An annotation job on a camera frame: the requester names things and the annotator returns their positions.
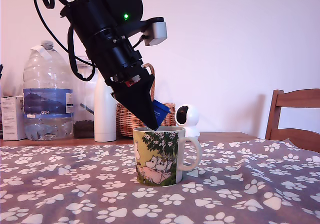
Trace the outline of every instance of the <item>bottle label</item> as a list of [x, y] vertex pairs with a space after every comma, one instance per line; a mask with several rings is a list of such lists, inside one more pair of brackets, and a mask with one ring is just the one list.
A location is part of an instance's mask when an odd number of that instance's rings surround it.
[[71, 117], [71, 89], [23, 89], [23, 111], [26, 118]]

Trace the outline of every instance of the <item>mug handle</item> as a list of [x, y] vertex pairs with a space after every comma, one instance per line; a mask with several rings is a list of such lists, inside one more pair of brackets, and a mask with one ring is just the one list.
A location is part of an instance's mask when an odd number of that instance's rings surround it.
[[195, 146], [195, 148], [197, 150], [197, 152], [196, 152], [196, 157], [197, 158], [195, 159], [195, 162], [192, 165], [184, 165], [183, 164], [184, 162], [182, 161], [182, 164], [179, 164], [177, 166], [177, 169], [178, 170], [193, 170], [199, 165], [199, 163], [201, 161], [201, 157], [202, 157], [201, 145], [200, 145], [199, 141], [196, 138], [193, 138], [193, 137], [184, 137], [181, 141], [183, 142], [183, 144], [185, 144], [186, 141], [191, 141], [194, 144], [194, 146]]

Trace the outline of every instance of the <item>cardboard box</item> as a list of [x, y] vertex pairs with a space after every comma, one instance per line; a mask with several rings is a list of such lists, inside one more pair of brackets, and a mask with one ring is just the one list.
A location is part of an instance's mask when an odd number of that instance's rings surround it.
[[26, 138], [23, 107], [24, 100], [22, 96], [1, 98], [3, 140]]

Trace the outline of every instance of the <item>white wall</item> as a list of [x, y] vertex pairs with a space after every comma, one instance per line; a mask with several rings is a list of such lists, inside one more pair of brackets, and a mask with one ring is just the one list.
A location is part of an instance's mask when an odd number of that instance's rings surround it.
[[[30, 47], [51, 39], [33, 0], [1, 0], [2, 87], [22, 92]], [[320, 88], [320, 0], [143, 0], [143, 19], [163, 16], [168, 39], [139, 46], [156, 70], [156, 98], [200, 110], [201, 131], [264, 137], [273, 89]], [[67, 44], [61, 5], [41, 11]], [[135, 43], [138, 36], [132, 37]], [[76, 53], [84, 48], [76, 41]], [[64, 53], [58, 45], [56, 49]], [[320, 132], [319, 110], [283, 110], [280, 127]]]

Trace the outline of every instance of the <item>gray tablecloth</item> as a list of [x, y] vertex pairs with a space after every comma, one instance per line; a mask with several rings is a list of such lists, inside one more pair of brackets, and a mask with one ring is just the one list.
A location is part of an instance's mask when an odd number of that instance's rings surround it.
[[202, 146], [200, 166], [169, 187], [137, 183], [132, 145], [1, 147], [0, 221], [320, 222], [318, 153], [260, 139]]

